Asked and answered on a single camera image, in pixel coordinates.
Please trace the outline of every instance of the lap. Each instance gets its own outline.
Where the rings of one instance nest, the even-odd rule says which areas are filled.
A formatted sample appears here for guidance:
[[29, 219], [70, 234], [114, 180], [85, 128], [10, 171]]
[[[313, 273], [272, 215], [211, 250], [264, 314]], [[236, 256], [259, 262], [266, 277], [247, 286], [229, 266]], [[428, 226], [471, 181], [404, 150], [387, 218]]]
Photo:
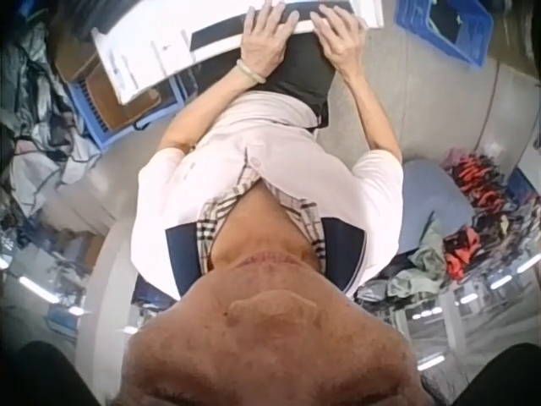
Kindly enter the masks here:
[[[195, 68], [199, 93], [206, 91], [222, 78], [240, 58], [240, 49], [223, 53], [200, 63]], [[281, 65], [263, 85], [254, 90], [272, 91], [304, 102], [320, 117], [325, 106], [335, 70], [323, 54], [313, 33], [292, 36], [287, 43]]]

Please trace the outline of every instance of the right hand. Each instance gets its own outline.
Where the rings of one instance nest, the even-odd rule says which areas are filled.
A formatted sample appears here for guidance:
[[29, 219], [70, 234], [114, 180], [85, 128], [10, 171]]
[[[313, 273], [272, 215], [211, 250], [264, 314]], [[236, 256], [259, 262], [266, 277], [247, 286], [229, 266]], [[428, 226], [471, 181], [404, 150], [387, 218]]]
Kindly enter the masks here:
[[320, 5], [320, 12], [310, 13], [314, 33], [320, 39], [323, 52], [345, 81], [363, 72], [361, 55], [366, 42], [366, 27], [348, 11], [335, 6]]

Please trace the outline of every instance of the clothing pile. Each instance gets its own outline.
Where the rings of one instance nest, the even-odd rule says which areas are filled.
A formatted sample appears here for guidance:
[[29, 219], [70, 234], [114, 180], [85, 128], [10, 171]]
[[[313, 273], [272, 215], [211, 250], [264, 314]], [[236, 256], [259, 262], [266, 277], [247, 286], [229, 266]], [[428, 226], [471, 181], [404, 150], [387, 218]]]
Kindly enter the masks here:
[[14, 149], [9, 180], [26, 217], [48, 193], [81, 179], [100, 152], [47, 56], [44, 21], [27, 22], [1, 51], [0, 136]]
[[354, 300], [372, 313], [430, 300], [445, 286], [446, 271], [445, 241], [433, 213], [419, 248], [397, 255], [376, 279], [359, 288]]
[[541, 196], [516, 199], [486, 156], [453, 150], [442, 167], [475, 210], [473, 225], [444, 238], [430, 217], [417, 250], [395, 256], [354, 297], [365, 310], [399, 310], [429, 302], [452, 281], [510, 266], [541, 243]]
[[497, 271], [524, 252], [539, 228], [538, 195], [513, 199], [504, 176], [486, 156], [462, 153], [445, 170], [476, 211], [473, 228], [464, 228], [445, 244], [448, 273], [454, 280], [467, 274]]

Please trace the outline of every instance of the bracelet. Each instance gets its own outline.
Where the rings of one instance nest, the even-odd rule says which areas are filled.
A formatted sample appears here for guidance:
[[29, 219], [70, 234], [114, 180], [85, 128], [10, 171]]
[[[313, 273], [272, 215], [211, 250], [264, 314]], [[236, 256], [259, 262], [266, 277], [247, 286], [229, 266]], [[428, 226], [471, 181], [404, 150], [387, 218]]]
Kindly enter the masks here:
[[267, 81], [267, 79], [265, 79], [263, 76], [261, 76], [260, 74], [256, 74], [252, 69], [246, 66], [246, 63], [244, 63], [242, 59], [237, 59], [237, 66], [240, 70], [242, 70], [245, 74], [247, 74], [257, 83], [263, 85]]

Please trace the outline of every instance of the white t-shirt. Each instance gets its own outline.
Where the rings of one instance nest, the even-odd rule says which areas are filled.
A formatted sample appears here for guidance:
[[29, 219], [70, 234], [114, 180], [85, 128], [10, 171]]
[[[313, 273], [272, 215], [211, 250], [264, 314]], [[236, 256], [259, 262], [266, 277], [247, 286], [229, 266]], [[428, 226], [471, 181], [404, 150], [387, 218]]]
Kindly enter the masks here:
[[201, 209], [235, 186], [246, 160], [268, 184], [317, 205], [334, 284], [352, 296], [377, 275], [398, 249], [402, 165], [387, 151], [369, 151], [350, 171], [306, 130], [315, 126], [301, 101], [252, 91], [188, 155], [157, 152], [139, 173], [131, 257], [143, 278], [180, 299], [180, 285], [197, 277], [192, 239]]

